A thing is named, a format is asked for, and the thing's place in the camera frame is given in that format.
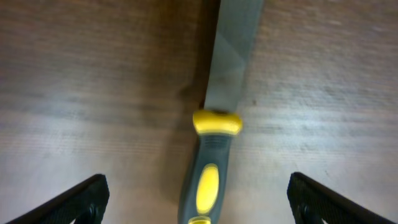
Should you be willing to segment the yellow black handled file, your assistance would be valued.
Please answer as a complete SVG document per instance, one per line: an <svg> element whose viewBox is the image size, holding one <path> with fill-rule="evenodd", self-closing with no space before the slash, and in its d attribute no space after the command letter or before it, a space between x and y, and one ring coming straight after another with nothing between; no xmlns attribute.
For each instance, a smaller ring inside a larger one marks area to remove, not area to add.
<svg viewBox="0 0 398 224"><path fill-rule="evenodd" d="M203 108L193 113L198 136L178 206L178 224L216 224L221 215L229 152L243 128L236 114L263 0L222 0Z"/></svg>

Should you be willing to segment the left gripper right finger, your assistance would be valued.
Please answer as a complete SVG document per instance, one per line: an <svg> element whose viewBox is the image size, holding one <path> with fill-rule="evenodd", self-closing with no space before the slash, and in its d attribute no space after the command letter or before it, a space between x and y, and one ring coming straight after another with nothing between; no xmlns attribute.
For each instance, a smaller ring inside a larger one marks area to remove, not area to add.
<svg viewBox="0 0 398 224"><path fill-rule="evenodd" d="M296 224L394 224L301 172L291 174L287 198Z"/></svg>

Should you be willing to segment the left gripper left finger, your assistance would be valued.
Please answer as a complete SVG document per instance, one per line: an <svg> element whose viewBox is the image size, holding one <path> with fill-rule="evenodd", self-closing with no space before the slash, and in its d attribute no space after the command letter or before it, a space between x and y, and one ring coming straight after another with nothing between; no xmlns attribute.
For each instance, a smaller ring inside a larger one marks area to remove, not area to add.
<svg viewBox="0 0 398 224"><path fill-rule="evenodd" d="M100 224L108 200L106 176L95 174L7 224Z"/></svg>

